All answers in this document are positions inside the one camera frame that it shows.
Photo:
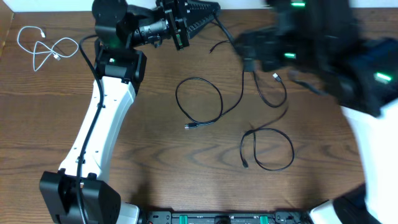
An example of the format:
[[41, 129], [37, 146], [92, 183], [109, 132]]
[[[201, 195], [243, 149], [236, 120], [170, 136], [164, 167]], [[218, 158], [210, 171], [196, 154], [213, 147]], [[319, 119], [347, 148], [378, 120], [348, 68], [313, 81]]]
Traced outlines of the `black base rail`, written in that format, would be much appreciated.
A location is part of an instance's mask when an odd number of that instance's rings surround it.
[[311, 224], [307, 212], [276, 210], [271, 212], [181, 212], [148, 210], [139, 212], [138, 224]]

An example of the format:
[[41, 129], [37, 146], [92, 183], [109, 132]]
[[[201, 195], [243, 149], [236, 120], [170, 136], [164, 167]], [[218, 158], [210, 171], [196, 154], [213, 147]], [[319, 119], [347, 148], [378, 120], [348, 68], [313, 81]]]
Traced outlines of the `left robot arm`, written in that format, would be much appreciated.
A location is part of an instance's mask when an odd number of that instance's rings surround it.
[[90, 105], [78, 136], [56, 172], [42, 174], [39, 189], [54, 223], [141, 223], [139, 207], [109, 186], [114, 145], [144, 79], [139, 47], [173, 40], [177, 50], [220, 13], [211, 1], [160, 0], [153, 9], [125, 0], [95, 0], [95, 59]]

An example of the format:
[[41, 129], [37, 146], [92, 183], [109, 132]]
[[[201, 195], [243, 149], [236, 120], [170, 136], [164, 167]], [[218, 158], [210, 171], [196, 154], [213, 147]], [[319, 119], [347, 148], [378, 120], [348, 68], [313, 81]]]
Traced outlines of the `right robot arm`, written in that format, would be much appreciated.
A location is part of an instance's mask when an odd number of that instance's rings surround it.
[[244, 69], [317, 75], [348, 121], [364, 185], [309, 211], [312, 223], [397, 222], [397, 41], [362, 38], [347, 0], [270, 1], [277, 24], [240, 34]]

